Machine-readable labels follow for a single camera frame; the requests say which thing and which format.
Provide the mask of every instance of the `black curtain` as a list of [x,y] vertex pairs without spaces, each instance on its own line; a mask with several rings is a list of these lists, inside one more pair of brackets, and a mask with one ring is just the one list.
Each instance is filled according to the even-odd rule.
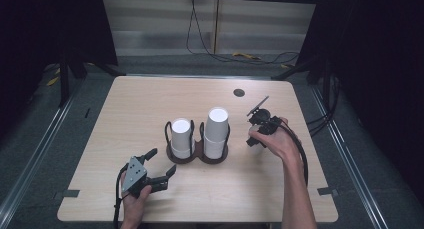
[[360,0],[333,60],[364,127],[424,205],[424,0]]
[[0,136],[64,48],[117,65],[103,0],[0,0],[0,21]]

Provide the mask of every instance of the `human hand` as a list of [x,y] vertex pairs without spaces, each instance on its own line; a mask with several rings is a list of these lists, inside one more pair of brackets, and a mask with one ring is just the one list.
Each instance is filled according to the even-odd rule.
[[[121,185],[124,182],[126,173],[126,171],[122,173]],[[122,203],[124,205],[124,221],[121,229],[133,229],[141,224],[144,206],[151,191],[152,186],[148,185],[140,191],[140,196],[138,198],[135,198],[128,191],[121,193],[121,197],[123,198]]]
[[[288,128],[288,120],[283,120],[281,126]],[[281,127],[271,135],[264,135],[257,131],[249,131],[249,136],[261,141],[276,156],[280,157],[283,162],[296,161],[300,162],[299,151],[290,135]]]

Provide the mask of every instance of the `white wall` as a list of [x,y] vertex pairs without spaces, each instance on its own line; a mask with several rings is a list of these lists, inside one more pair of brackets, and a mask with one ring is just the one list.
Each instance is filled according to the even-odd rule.
[[[104,4],[118,56],[189,53],[186,38],[191,0],[104,0]],[[195,0],[204,43],[211,52],[216,50],[217,53],[299,51],[314,7],[292,3]],[[204,51],[195,21],[191,32],[189,47],[196,52]]]

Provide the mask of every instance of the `cable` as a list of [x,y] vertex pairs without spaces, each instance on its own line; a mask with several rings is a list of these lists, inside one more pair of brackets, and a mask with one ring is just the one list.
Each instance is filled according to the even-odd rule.
[[[186,48],[191,54],[194,54],[194,55],[209,55],[213,59],[220,61],[220,62],[240,62],[240,63],[246,63],[246,64],[250,64],[250,65],[283,64],[283,63],[293,61],[294,59],[296,59],[299,56],[298,52],[283,52],[283,53],[278,54],[277,57],[274,58],[274,60],[272,60],[272,61],[263,61],[263,60],[247,61],[247,60],[237,60],[237,59],[232,59],[232,58],[228,58],[228,57],[225,57],[225,56],[220,56],[220,55],[217,55],[217,54],[212,54],[206,48],[205,42],[203,41],[203,36],[202,36],[202,32],[200,30],[200,25],[199,25],[199,20],[197,19],[196,8],[194,6],[194,0],[191,0],[191,5],[192,5],[192,11],[191,11],[191,16],[190,16],[190,25],[189,25],[189,28],[188,28],[187,39],[186,39]],[[189,39],[190,39],[191,25],[192,25],[192,22],[193,22],[193,16],[194,16],[195,21],[196,21],[197,30],[198,30],[199,36],[200,36],[200,41],[202,42],[203,49],[206,51],[206,53],[193,52],[192,50],[190,50],[190,48],[188,46],[188,42],[189,42]],[[295,55],[288,60],[277,62],[278,58],[280,58],[283,55],[287,55],[287,54],[295,54]]]
[[113,227],[115,229],[119,228],[118,225],[118,218],[119,218],[119,209],[121,208],[121,201],[124,200],[125,197],[119,198],[119,181],[121,180],[121,175],[126,171],[128,168],[128,163],[125,164],[124,167],[121,168],[121,170],[118,173],[118,178],[116,179],[116,201],[115,201],[115,214],[113,216]]
[[46,73],[46,72],[49,72],[49,71],[59,69],[60,67],[57,67],[57,65],[59,65],[59,63],[55,63],[54,65],[52,65],[50,67],[46,67],[43,72]]
[[299,141],[296,134],[289,127],[289,125],[287,125],[287,123],[285,123],[284,121],[283,121],[283,123],[284,123],[285,127],[282,126],[282,125],[278,125],[278,127],[282,128],[284,131],[286,131],[287,134],[289,134],[289,136],[293,140],[293,142],[296,144],[296,147],[299,151],[300,157],[302,158],[302,162],[303,162],[303,177],[305,178],[306,186],[308,186],[309,169],[308,169],[308,160],[306,158],[305,149],[303,149],[302,143]]
[[307,123],[309,125],[309,124],[313,124],[315,122],[318,122],[321,119],[324,119],[324,121],[321,122],[318,126],[309,130],[309,132],[311,133],[311,137],[318,134],[331,121],[331,119],[334,116],[334,112],[336,111],[336,106],[337,106],[337,102],[338,102],[338,98],[339,98],[339,94],[340,94],[340,83],[336,80],[335,77],[333,77],[333,87],[332,87],[332,89],[333,89],[333,93],[334,93],[334,102],[333,102],[333,106],[331,107],[331,109],[324,116]]

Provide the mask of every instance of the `gray floor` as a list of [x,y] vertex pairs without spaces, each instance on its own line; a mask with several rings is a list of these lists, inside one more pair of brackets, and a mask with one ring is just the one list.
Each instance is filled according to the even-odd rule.
[[[271,60],[274,56],[263,56]],[[236,62],[219,62],[207,55],[120,57],[119,70],[132,74],[188,76],[246,76],[269,78],[284,72],[278,64],[253,66]],[[61,203],[55,198],[66,190],[78,164],[85,144],[100,113],[113,78],[88,66],[89,74],[75,96],[52,144],[26,190],[9,223],[9,228],[110,228],[110,222],[65,223],[57,219]],[[306,121],[321,114],[311,87],[306,84],[307,73],[288,79],[295,89]],[[51,78],[46,73],[33,100],[28,104],[20,122],[1,141],[0,200],[11,193],[12,186],[24,170],[32,153],[54,117],[60,100],[60,85],[45,86]],[[381,210],[387,228],[424,228],[422,206],[402,181],[399,173],[374,145],[355,116],[349,101],[340,95],[335,121],[358,165],[371,194]],[[319,228],[386,228],[372,223],[351,176],[327,129],[313,137],[330,188],[337,190],[334,201],[339,213],[335,223],[319,224]]]

